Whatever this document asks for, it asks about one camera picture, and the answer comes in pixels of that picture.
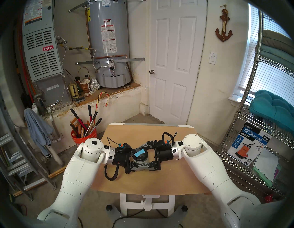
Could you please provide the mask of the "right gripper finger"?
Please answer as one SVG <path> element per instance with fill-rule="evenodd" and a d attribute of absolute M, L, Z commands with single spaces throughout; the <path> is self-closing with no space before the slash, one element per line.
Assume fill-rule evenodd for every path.
<path fill-rule="evenodd" d="M 147 169 L 149 171 L 159 171 L 161 170 L 160 162 L 152 161 L 148 163 L 142 164 L 143 169 Z"/>
<path fill-rule="evenodd" d="M 154 146 L 154 141 L 147 141 L 145 144 L 141 145 L 139 147 L 140 150 L 154 150 L 155 149 L 155 146 Z"/>

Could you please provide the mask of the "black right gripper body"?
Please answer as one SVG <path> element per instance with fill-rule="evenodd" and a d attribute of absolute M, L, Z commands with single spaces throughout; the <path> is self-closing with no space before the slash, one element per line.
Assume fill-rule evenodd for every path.
<path fill-rule="evenodd" d="M 156 162 L 161 163 L 163 161 L 169 161 L 174 159 L 172 147 L 155 147 L 154 152 L 154 158 Z"/>

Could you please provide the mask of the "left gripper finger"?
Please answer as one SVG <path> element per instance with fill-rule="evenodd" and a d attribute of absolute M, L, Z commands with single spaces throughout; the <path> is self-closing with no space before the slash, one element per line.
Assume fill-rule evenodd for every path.
<path fill-rule="evenodd" d="M 130 171 L 135 172 L 135 171 L 142 171 L 142 170 L 147 170 L 148 169 L 148 163 L 137 163 L 132 161 L 130 163 Z"/>

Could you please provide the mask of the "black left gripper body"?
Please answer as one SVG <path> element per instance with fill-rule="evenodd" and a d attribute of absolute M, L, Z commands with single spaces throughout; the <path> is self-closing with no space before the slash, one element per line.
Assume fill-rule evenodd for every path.
<path fill-rule="evenodd" d="M 113 164 L 124 167 L 126 174 L 129 174 L 131 172 L 131 167 L 130 167 L 131 152 L 132 152 L 132 148 L 116 148 L 115 149 Z"/>

